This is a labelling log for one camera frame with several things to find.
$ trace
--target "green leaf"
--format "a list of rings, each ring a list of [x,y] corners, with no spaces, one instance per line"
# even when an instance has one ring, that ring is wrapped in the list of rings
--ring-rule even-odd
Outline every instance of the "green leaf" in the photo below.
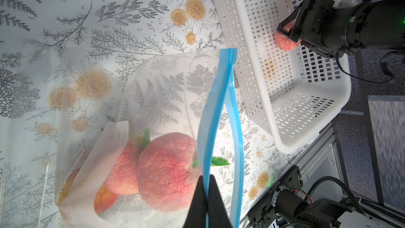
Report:
[[[212,157],[211,166],[227,166],[230,163],[223,157]]]
[[[198,163],[198,160],[194,160],[193,161],[193,164],[192,164],[192,167],[193,168],[197,168],[197,167],[199,167],[200,165],[199,165],[199,163]]]
[[[148,144],[151,142],[150,140],[150,134],[149,134],[149,129],[145,129],[143,131],[143,139],[142,139],[142,143],[140,144],[141,149],[145,149],[146,146],[148,146]]]
[[[227,166],[227,165],[230,165],[230,163],[223,157],[212,157],[211,166]],[[192,163],[192,167],[197,168],[199,166],[200,164],[198,160],[194,160]]]

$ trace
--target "yellow rose illustration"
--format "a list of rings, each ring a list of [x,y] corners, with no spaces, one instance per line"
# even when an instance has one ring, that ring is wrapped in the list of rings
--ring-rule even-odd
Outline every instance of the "yellow rose illustration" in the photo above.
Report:
[[[193,19],[200,20],[205,16],[205,5],[201,0],[187,0],[187,12]]]
[[[250,199],[250,200],[255,199],[258,192],[259,192],[259,187],[258,187],[258,186],[252,187],[252,188],[249,190],[249,199]]]
[[[172,21],[174,24],[182,26],[188,19],[188,14],[183,10],[174,10],[172,12]]]
[[[262,172],[257,179],[257,184],[259,188],[266,187],[267,183],[269,182],[269,174],[266,172]]]
[[[78,80],[78,90],[87,99],[100,99],[110,91],[110,80],[98,69],[85,72]]]
[[[73,122],[73,129],[76,131],[84,131],[87,128],[87,119],[80,117]]]
[[[73,106],[76,100],[74,91],[70,89],[64,90],[63,88],[58,88],[49,95],[51,105],[60,110],[62,108],[63,95],[67,96],[68,107]]]
[[[190,32],[186,35],[185,39],[188,44],[193,45],[193,43],[196,41],[196,35],[193,34],[193,32]]]

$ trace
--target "botanical print backdrop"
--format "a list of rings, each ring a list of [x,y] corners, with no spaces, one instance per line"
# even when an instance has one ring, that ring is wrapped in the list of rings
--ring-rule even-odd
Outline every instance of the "botanical print backdrop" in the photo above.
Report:
[[[60,52],[79,49],[80,54],[71,63],[54,65],[40,52],[24,57],[28,45],[22,44],[27,43]],[[1,226],[33,228],[64,226],[54,203],[63,88],[70,132],[80,139],[77,154],[85,160],[95,136],[115,120],[109,111],[119,107],[116,98],[127,77],[145,59],[225,44],[213,0],[0,0],[0,48]],[[155,65],[176,66],[165,60]],[[206,73],[195,74],[203,78]],[[198,115],[209,90],[196,84],[196,91]],[[236,93],[245,150],[244,215],[308,144],[289,155],[280,153],[272,137],[246,116]],[[214,155],[230,162],[211,170],[229,211],[235,157],[225,110]]]

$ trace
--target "ziplock bag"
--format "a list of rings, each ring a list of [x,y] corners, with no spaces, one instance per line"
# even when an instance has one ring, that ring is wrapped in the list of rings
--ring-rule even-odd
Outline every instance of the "ziplock bag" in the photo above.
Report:
[[[226,164],[212,157],[224,102],[235,146],[230,221],[239,225],[244,155],[233,87],[236,52],[154,57],[139,66],[119,98],[117,122],[94,138],[86,161],[60,157],[70,163],[61,162],[56,196],[68,225],[182,227],[199,176],[207,193],[211,163]]]

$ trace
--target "orange wire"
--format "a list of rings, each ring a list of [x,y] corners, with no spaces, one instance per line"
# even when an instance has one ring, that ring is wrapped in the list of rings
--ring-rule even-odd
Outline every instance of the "orange wire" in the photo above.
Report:
[[[313,200],[311,199],[311,197],[309,197],[309,195],[307,195],[306,193],[304,193],[302,191],[298,191],[298,190],[293,190],[293,191],[296,191],[298,193],[302,193],[302,194],[306,195],[311,200],[311,203],[313,203]]]

